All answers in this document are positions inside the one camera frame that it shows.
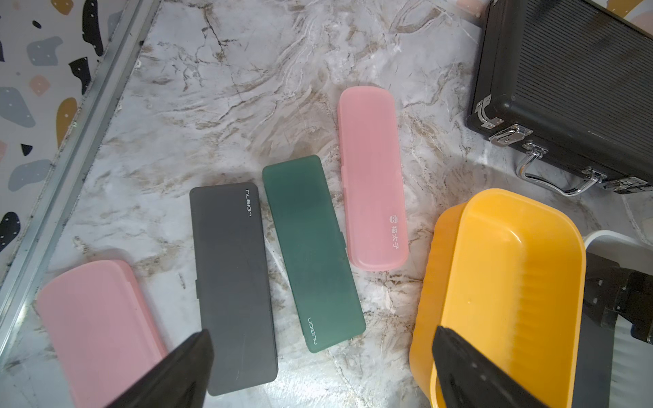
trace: nusign logo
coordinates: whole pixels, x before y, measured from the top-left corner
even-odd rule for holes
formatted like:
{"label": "nusign logo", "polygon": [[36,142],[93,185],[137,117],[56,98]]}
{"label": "nusign logo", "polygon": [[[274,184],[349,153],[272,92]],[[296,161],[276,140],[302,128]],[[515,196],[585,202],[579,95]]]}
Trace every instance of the nusign logo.
{"label": "nusign logo", "polygon": [[308,327],[311,329],[311,335],[313,336],[313,344],[317,344],[317,336],[315,335],[315,329],[313,328],[313,322],[311,318],[308,318]]}
{"label": "nusign logo", "polygon": [[245,190],[245,201],[247,202],[247,216],[251,217],[251,200],[249,199],[249,190]]}

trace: plastic case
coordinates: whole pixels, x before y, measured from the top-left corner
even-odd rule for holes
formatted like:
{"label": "plastic case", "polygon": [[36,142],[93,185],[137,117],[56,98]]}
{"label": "plastic case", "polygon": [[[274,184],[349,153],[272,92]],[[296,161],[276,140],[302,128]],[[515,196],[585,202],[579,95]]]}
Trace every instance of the plastic case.
{"label": "plastic case", "polygon": [[196,187],[190,200],[195,286],[214,350],[208,393],[269,383],[278,365],[259,190],[254,183]]}
{"label": "plastic case", "polygon": [[398,268],[408,259],[408,233],[392,95],[371,86],[346,89],[338,134],[349,260],[367,271]]}
{"label": "plastic case", "polygon": [[77,408],[103,408],[166,356],[134,273],[98,260],[54,278],[37,312]]}
{"label": "plastic case", "polygon": [[312,353],[365,331],[365,318],[318,156],[263,169],[297,314]]}

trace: briefcase handle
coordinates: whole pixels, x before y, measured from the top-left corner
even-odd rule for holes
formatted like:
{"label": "briefcase handle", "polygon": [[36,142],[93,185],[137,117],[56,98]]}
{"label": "briefcase handle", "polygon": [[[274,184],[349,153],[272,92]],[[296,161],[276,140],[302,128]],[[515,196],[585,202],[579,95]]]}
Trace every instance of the briefcase handle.
{"label": "briefcase handle", "polygon": [[575,188],[569,190],[563,190],[559,188],[557,185],[551,183],[549,180],[545,180],[541,177],[534,176],[533,174],[529,174],[526,172],[526,169],[528,169],[531,163],[533,163],[537,159],[541,159],[542,156],[547,154],[549,151],[546,150],[545,148],[538,146],[537,144],[530,143],[530,142],[526,143],[522,147],[525,150],[527,150],[528,153],[517,165],[517,176],[524,181],[528,181],[529,183],[537,184],[540,187],[544,187],[551,191],[555,191],[556,193],[561,194],[565,197],[574,197],[579,194],[582,194],[583,192],[587,191],[587,189],[589,189],[591,186],[603,182],[603,179],[605,178],[605,175],[599,173],[598,171],[593,170],[591,168],[586,168],[585,170],[582,171],[582,173],[585,175],[584,182],[582,182],[580,185],[578,185]]}

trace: yellow container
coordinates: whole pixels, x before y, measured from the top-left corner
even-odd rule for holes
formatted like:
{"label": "yellow container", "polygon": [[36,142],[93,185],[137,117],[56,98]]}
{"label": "yellow container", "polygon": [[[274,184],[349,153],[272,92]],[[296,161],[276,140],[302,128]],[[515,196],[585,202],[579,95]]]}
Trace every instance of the yellow container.
{"label": "yellow container", "polygon": [[500,189],[440,216],[410,349],[433,407],[444,408],[432,344],[452,328],[551,408],[571,407],[585,247],[563,213]]}

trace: marble countertop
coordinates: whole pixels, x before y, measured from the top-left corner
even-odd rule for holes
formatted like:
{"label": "marble countertop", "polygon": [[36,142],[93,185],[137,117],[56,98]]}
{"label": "marble countertop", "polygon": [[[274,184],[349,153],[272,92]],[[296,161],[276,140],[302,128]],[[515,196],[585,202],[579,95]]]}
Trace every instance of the marble countertop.
{"label": "marble countertop", "polygon": [[[395,98],[409,225],[401,268],[353,268],[367,331],[311,354],[261,195],[279,375],[207,397],[207,407],[426,407],[408,351],[433,227],[447,208],[500,187],[566,213],[582,234],[653,238],[651,194],[593,188],[556,196],[519,180],[521,154],[464,126],[480,29],[440,1],[169,0],[59,240],[44,282],[84,262],[134,269],[165,345],[200,329],[188,192],[253,181],[264,166],[317,154],[344,230],[336,104],[349,86]],[[561,183],[576,179],[542,163]],[[11,407],[72,402],[33,307],[0,371]]]}

